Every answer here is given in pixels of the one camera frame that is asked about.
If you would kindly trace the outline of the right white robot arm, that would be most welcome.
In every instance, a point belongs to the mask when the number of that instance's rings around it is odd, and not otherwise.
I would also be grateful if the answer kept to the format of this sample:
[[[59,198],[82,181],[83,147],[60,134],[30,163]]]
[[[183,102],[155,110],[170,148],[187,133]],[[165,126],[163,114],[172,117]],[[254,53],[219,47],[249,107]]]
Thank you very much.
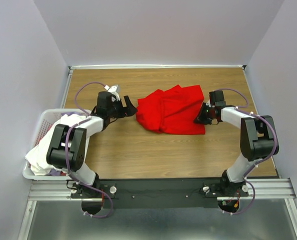
[[[240,130],[240,154],[234,164],[226,169],[218,183],[204,185],[203,191],[213,196],[233,196],[244,191],[248,175],[279,152],[279,142],[274,120],[270,115],[258,115],[247,112],[249,106],[227,104],[224,89],[209,92],[209,100],[203,102],[194,123],[211,125],[228,123]]]

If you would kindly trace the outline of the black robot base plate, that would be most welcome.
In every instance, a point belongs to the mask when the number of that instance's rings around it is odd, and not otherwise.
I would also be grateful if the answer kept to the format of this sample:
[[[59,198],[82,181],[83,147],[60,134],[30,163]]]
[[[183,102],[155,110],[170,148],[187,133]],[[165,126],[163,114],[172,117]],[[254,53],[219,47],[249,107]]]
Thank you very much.
[[[81,200],[84,212],[95,216],[117,209],[223,208],[237,212],[247,197],[245,182],[228,183],[220,177],[101,179],[97,191],[73,183],[72,199]]]

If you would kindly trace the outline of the red t shirt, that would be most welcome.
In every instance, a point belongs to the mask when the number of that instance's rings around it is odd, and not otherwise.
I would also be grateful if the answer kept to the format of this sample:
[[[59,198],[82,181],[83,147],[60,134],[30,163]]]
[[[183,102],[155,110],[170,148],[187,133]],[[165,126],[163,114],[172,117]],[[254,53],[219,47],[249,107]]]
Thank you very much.
[[[204,135],[205,126],[194,123],[204,101],[199,85],[157,89],[137,100],[137,122],[146,130],[172,135]]]

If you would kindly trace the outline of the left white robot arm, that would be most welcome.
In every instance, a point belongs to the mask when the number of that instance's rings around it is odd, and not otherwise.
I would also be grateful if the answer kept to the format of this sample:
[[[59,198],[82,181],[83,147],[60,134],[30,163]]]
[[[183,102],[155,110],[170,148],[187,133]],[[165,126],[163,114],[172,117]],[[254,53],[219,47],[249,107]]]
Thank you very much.
[[[104,131],[117,119],[132,117],[137,113],[129,96],[124,96],[124,102],[125,106],[115,93],[101,91],[96,106],[84,119],[72,126],[60,123],[54,128],[46,162],[67,170],[70,178],[82,185],[82,192],[89,198],[99,193],[100,186],[98,174],[85,163],[87,139]]]

